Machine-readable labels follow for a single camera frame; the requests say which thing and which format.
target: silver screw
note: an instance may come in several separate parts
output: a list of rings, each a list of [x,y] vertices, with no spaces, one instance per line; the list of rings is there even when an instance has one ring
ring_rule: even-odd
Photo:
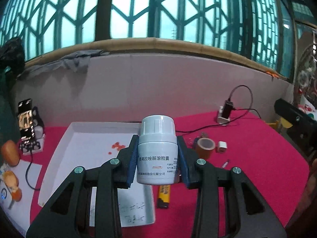
[[[81,166],[77,166],[74,170],[75,173],[80,174],[84,169]]]
[[[120,160],[118,158],[113,158],[110,160],[110,164],[112,165],[117,165],[120,162]]]
[[[232,169],[232,171],[233,171],[234,173],[236,173],[236,174],[241,173],[241,169],[240,169],[239,167],[236,167],[236,166]]]
[[[205,163],[206,163],[206,160],[204,160],[204,159],[202,159],[202,158],[199,158],[199,159],[197,159],[197,164],[199,164],[199,165],[204,165]]]

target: white wall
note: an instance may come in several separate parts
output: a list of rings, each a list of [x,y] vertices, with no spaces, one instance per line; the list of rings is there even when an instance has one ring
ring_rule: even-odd
[[[251,88],[253,108],[265,121],[275,118],[275,100],[292,89],[265,73],[217,60],[121,54],[92,58],[87,74],[60,68],[18,82],[12,95],[15,104],[31,97],[46,126],[67,126],[73,121],[140,121],[151,114],[214,111],[240,84]],[[248,108],[248,90],[238,89],[232,101]]]

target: yellow and black package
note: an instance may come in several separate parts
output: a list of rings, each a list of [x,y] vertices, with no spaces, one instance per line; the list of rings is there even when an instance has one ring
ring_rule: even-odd
[[[170,185],[160,185],[158,188],[158,200],[157,200],[157,207],[158,208],[168,208],[170,203],[170,192],[171,186]]]

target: phone screen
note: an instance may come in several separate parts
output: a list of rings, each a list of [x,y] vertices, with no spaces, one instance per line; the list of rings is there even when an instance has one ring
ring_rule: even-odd
[[[32,118],[32,100],[26,99],[18,103],[19,128],[22,141],[35,137]]]

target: red tablecloth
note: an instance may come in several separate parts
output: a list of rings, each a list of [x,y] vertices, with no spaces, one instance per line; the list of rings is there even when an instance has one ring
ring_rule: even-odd
[[[232,118],[242,112],[233,112]],[[215,123],[216,113],[175,118],[177,130],[192,130]],[[62,138],[66,127],[46,128],[44,151],[34,155],[34,162],[42,164],[37,181],[39,187],[46,168]],[[226,169],[239,166],[251,179],[263,197],[285,226],[299,202],[307,182],[309,168],[301,155],[277,132],[249,113],[229,126],[213,127],[185,135],[185,141],[194,139],[201,132],[208,133],[216,143],[227,142],[225,153],[213,153],[208,160],[221,167],[228,159]],[[156,201],[158,187],[153,187]],[[41,210],[37,204],[39,192],[34,192],[30,222]],[[169,209],[156,209],[156,222],[148,226],[123,228],[124,237],[190,237],[196,209],[196,190],[187,190],[183,184],[175,184],[171,189]],[[223,198],[220,197],[219,235],[224,235]]]

